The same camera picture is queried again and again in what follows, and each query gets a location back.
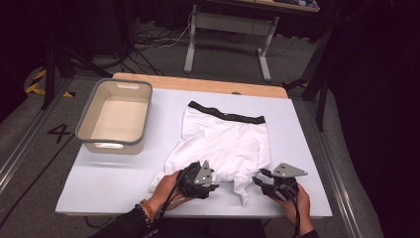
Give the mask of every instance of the wooden table edge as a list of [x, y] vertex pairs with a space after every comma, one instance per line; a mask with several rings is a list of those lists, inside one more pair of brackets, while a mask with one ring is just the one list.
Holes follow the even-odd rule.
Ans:
[[157, 76], [117, 72], [113, 75], [116, 79], [147, 81], [154, 88], [216, 92], [240, 93], [249, 96], [288, 98], [284, 88], [279, 86], [255, 85], [238, 82], [213, 81], [184, 77]]

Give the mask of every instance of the dark background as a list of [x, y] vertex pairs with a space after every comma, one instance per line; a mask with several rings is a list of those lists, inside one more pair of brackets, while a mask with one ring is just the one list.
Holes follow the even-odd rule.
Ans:
[[[81, 2], [9, 1], [1, 8], [0, 122], [26, 99], [24, 82], [45, 63], [52, 43], [70, 46], [88, 59], [117, 56], [126, 50], [124, 38], [133, 34], [128, 26], [133, 17], [176, 28], [186, 26], [191, 11], [186, 2], [127, 1], [118, 11], [133, 11], [121, 19], [115, 1]], [[341, 15], [352, 13], [360, 2], [343, 5]], [[342, 6], [341, 1], [319, 4], [321, 14], [330, 17]], [[414, 237], [420, 225], [415, 218], [420, 212], [418, 9], [415, 0], [373, 1], [359, 22], [334, 30], [320, 64], [331, 75], [347, 146], [385, 237]], [[87, 18], [92, 11], [97, 15]], [[101, 24], [110, 26], [110, 32], [101, 32]], [[317, 41], [324, 29], [316, 22], [280, 16], [277, 32]], [[347, 49], [343, 60], [336, 62], [342, 48]]]

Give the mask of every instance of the person's arm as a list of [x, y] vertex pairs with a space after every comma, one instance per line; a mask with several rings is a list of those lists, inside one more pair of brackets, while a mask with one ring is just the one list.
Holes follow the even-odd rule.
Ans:
[[[300, 214], [300, 228], [299, 228], [299, 237], [301, 238], [315, 238], [318, 237], [314, 226], [312, 225], [310, 219], [310, 208], [311, 202], [309, 199], [308, 193], [305, 189], [299, 184], [299, 192], [297, 194], [297, 207]], [[284, 210], [284, 213], [287, 219], [295, 225], [296, 221], [296, 209], [291, 200], [282, 201], [280, 199], [272, 198], [276, 203], [278, 203]]]
[[[133, 208], [130, 212], [119, 216], [114, 222], [102, 228], [91, 237], [142, 237], [148, 229], [148, 221], [153, 225], [155, 214], [158, 212], [159, 207], [166, 202], [170, 191], [176, 184], [177, 175], [178, 172], [173, 175], [163, 177], [151, 198], [149, 198], [146, 202], [140, 202], [140, 204]], [[174, 194], [176, 194], [175, 200], [184, 198], [178, 189], [176, 189]], [[190, 199], [191, 198], [184, 198], [180, 202], [170, 205], [167, 210], [172, 210]]]

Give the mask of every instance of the beige plastic bin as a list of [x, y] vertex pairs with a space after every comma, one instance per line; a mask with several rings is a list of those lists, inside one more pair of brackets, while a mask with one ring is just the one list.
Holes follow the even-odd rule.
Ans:
[[94, 153], [138, 154], [152, 99], [145, 81], [104, 78], [83, 109], [76, 136]]

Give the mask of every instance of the standing desk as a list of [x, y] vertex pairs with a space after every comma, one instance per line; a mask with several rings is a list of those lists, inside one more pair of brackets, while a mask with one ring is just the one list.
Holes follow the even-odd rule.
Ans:
[[[270, 170], [285, 162], [308, 172], [297, 178], [311, 196], [311, 215], [332, 216], [324, 187], [305, 141], [296, 112], [281, 87], [211, 80], [116, 73], [114, 78], [148, 81], [154, 87], [145, 145], [138, 155], [89, 152], [83, 145], [68, 175], [55, 211], [67, 215], [117, 215], [148, 198], [148, 187], [180, 140], [187, 103], [194, 100], [222, 112], [265, 117], [271, 151]], [[193, 199], [168, 211], [167, 217], [270, 218], [281, 209], [255, 184], [247, 187], [246, 205], [233, 193], [232, 182], [206, 199]]]
[[[304, 12], [318, 12], [319, 7], [303, 7], [303, 6], [296, 6], [292, 4], [286, 3], [278, 3], [273, 2], [272, 0], [232, 0], [232, 1], [209, 1], [209, 2], [217, 2], [218, 4], [235, 4], [238, 7], [245, 6], [241, 5], [241, 3], [247, 4], [248, 7], [253, 5], [263, 5], [266, 7], [273, 8], [275, 12], [275, 8], [285, 8], [291, 9], [296, 11], [304, 11]], [[192, 72], [192, 63], [194, 61], [194, 52], [195, 52], [195, 31], [197, 28], [201, 29], [208, 29], [208, 30], [218, 30], [218, 31], [225, 31], [225, 32], [234, 32], [234, 33], [241, 33], [241, 34], [251, 34], [255, 36], [264, 36], [265, 37], [265, 44], [262, 48], [257, 49], [258, 57], [260, 60], [260, 66], [262, 69], [262, 77], [265, 81], [270, 81], [271, 76], [269, 74], [268, 65], [266, 63], [265, 55], [268, 51], [269, 44], [271, 43], [272, 37], [275, 32], [275, 28], [277, 27], [278, 16], [275, 15], [272, 17], [271, 21], [268, 20], [256, 20], [256, 19], [249, 19], [249, 18], [240, 18], [240, 17], [233, 17], [233, 16], [226, 16], [220, 14], [212, 14], [212, 13], [203, 13], [199, 12], [199, 4], [193, 4], [192, 13], [191, 13], [191, 22], [190, 22], [190, 38], [188, 44], [188, 50], [186, 54], [185, 60], [185, 67], [184, 72], [190, 73]]]

